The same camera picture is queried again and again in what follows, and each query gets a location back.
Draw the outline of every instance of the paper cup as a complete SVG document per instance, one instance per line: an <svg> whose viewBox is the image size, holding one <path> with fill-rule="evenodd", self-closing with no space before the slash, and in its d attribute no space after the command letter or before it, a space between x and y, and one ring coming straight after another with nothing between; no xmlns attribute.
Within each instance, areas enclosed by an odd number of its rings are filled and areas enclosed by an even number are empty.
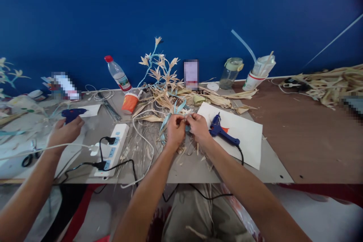
<svg viewBox="0 0 363 242"><path fill-rule="evenodd" d="M133 93L127 93L125 95L121 111L126 114L132 114L138 102L139 102L139 97L137 95Z"/></svg>
<svg viewBox="0 0 363 242"><path fill-rule="evenodd" d="M244 91L252 91L257 88L258 85L261 84L262 81L264 81L268 77L258 77L253 75L251 72L248 74L248 77L246 79L245 85L243 85L242 89Z"/></svg>

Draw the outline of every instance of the blue hot glue gun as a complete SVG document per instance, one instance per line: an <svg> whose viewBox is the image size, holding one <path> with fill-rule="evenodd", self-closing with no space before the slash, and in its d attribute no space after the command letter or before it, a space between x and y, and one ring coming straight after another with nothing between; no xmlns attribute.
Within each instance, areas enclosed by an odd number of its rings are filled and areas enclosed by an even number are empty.
<svg viewBox="0 0 363 242"><path fill-rule="evenodd" d="M224 128L220 126L220 112L213 118L209 133L212 137L216 137L217 135L221 136L226 142L230 143L232 146L236 146L238 151L241 153L241 162L242 165L244 164L244 157L242 154L242 150L239 147L239 139L233 138L232 136L228 135Z"/></svg>
<svg viewBox="0 0 363 242"><path fill-rule="evenodd" d="M62 111L62 116L65 117L65 124L72 122L78 115L84 114L86 109L69 109Z"/></svg>

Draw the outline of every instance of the blue wall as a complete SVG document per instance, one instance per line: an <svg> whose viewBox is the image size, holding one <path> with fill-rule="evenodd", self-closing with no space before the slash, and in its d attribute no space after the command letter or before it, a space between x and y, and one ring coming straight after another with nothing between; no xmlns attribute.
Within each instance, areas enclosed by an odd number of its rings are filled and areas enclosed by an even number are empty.
<svg viewBox="0 0 363 242"><path fill-rule="evenodd" d="M362 0L0 0L0 57L33 78L16 81L20 92L41 88L52 71L68 72L82 89L117 88L103 57L137 85L140 56L162 36L167 59L200 60L201 81L218 80L233 56L245 60L242 79L253 61L234 29L257 57L274 50L270 76L283 76L361 63L363 19L303 69L362 13Z"/></svg>

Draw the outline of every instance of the table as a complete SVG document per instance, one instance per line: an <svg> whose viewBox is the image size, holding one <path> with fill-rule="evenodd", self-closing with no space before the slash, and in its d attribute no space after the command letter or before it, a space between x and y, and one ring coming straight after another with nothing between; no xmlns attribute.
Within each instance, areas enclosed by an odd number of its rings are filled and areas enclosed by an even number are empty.
<svg viewBox="0 0 363 242"><path fill-rule="evenodd" d="M224 91L223 94L234 93L233 90ZM116 111L122 116L123 121L121 123L127 122L131 125L130 116L121 114L121 106L123 103L124 95L120 90L115 90L115 95L109 100L111 105L116 109ZM239 100L235 100L237 106L241 106L242 103ZM72 107L82 107L86 105L99 104L100 102L95 102L94 100L88 101L87 96L83 98L80 102L73 102ZM248 113L244 113L242 117L252 120ZM90 117L86 120L86 125L88 122L93 123L93 128L89 129L85 135L83 144L91 145L99 141L102 136L108 136L111 134L114 124L110 119L106 109L102 106L99 110L98 116ZM155 153L154 160L157 157L157 153L161 151L161 147L157 147L157 152ZM183 156L183 163L180 165L178 161L178 155L173 162L171 170L168 176L168 183L219 183L221 181L218 173L213 168L212 171L209 170L209 166L206 161L202 161L202 155L197 156L196 152L193 152L190 156ZM90 156L90 152L83 149L80 155L76 157L73 162L67 167L67 169L78 166L80 163L85 161L95 162L96 157ZM290 177L288 171L285 169L281 161L279 160L276 153L271 148L267 140L262 140L262 154L261 154L261 167L260 170L256 170L248 165L245 165L253 174L255 174L264 183L292 183L293 180ZM108 180L103 180L99 177L94 177L94 172L97 171L96 168L91 166L82 166L79 169L69 173L69 179L67 183L122 183L128 184L134 181L132 167L129 165L122 166L118 177L109 178ZM3 173L0 172L0 179L3 182L22 182L24 177L4 177Z"/></svg>
<svg viewBox="0 0 363 242"><path fill-rule="evenodd" d="M241 92L242 86L239 82L233 89ZM263 134L295 183L363 183L363 127L355 114L341 105L334 111L308 96L285 94L268 80L258 89L244 102L259 108L251 111L252 118L263 124Z"/></svg>

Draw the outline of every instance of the electrical outlet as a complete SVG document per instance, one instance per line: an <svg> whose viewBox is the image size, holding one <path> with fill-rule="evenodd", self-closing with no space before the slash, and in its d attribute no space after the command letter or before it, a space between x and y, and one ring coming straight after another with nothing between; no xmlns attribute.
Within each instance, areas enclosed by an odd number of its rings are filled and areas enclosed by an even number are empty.
<svg viewBox="0 0 363 242"><path fill-rule="evenodd" d="M117 124L115 128L113 129L113 132L111 134L111 137L115 137L116 140L113 144L107 144L105 149L109 150L109 153L107 152L107 155L104 155L104 161L106 161L106 165L104 170L113 168L117 164L119 164L119 160L121 157L121 153L125 144L125 140L127 137L127 133L129 132L129 126L127 124ZM108 179L109 177L112 177L116 172L116 168L110 170L110 171L96 171L95 176L96 177L103 177L104 180Z"/></svg>

